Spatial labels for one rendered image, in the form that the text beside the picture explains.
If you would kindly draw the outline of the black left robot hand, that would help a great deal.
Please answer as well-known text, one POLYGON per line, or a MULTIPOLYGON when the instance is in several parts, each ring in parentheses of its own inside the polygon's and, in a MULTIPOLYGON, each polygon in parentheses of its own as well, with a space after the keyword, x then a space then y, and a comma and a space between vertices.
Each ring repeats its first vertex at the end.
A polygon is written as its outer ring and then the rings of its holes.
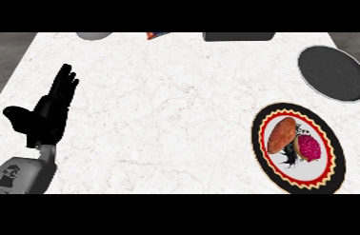
POLYGON ((27 137, 27 147, 57 145, 63 139, 68 112, 76 96, 79 79, 73 66, 66 64, 54 79, 49 94, 45 95, 33 110, 9 106, 4 114, 11 120, 14 130, 27 137))

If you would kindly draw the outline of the pink frosted cupcake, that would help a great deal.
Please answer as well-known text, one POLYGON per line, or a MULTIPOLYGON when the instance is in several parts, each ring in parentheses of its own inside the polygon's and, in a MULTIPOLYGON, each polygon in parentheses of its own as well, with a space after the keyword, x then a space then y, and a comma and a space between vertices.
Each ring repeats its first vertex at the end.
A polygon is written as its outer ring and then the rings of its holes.
POLYGON ((299 135, 294 140, 294 148, 299 156, 312 162, 321 158, 321 145, 312 135, 299 135))

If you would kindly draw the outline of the black red patterned plate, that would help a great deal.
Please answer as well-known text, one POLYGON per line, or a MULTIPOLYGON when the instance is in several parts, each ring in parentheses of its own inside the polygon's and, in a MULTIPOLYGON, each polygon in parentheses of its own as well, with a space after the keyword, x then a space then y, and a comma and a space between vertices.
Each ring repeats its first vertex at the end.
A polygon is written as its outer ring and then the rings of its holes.
POLYGON ((253 148, 257 162, 272 182, 291 194, 333 194, 346 179, 344 149, 333 128, 305 107, 277 103, 262 109, 253 122, 253 148), (296 153, 294 140, 275 154, 268 142, 285 117, 296 120, 296 135, 312 135, 321 145, 321 158, 307 162, 296 153))

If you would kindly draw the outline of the dark grey pan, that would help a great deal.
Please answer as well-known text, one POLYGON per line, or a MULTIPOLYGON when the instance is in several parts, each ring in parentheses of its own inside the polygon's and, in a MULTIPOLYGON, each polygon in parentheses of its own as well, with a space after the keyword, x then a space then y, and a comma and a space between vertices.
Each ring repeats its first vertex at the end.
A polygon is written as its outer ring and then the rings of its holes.
POLYGON ((344 51, 327 46, 306 48, 299 68, 322 95, 343 102, 360 101, 360 62, 344 51))

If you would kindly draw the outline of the grey round object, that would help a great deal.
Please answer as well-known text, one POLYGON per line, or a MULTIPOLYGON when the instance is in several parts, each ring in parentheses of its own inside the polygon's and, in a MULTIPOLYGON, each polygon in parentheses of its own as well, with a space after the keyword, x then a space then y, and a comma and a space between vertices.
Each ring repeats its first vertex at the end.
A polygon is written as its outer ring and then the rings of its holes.
POLYGON ((110 32, 79 32, 77 36, 88 41, 102 40, 110 36, 110 32))

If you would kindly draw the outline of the red blue orange object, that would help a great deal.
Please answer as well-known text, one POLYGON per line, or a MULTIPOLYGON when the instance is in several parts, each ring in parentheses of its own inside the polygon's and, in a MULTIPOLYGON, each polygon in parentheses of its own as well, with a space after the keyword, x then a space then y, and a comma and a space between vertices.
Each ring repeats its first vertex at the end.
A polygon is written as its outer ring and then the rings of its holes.
POLYGON ((153 40, 167 34, 170 34, 170 32, 147 32, 148 40, 153 40))

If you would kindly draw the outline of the dark grey flat appliance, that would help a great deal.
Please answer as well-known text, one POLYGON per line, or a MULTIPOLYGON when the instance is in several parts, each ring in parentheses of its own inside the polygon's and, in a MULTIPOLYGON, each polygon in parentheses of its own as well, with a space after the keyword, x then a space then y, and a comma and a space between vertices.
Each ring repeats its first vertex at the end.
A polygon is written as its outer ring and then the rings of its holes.
POLYGON ((203 37, 207 42, 269 41, 275 32, 204 32, 203 37))

